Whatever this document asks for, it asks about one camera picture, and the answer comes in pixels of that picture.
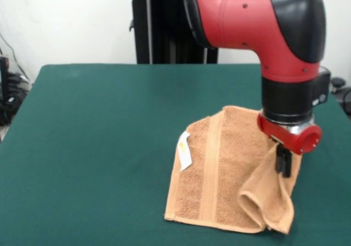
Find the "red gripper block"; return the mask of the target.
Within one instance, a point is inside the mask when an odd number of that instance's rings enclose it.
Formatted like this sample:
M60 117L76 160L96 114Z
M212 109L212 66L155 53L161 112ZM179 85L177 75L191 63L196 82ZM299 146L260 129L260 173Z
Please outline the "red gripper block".
M278 141L285 147L277 146L276 148L275 170L282 172L283 177L291 176L291 152L300 155L313 151L322 136L322 130L314 123L313 116L306 122L288 125L272 122L259 113L257 124L259 129L269 138Z

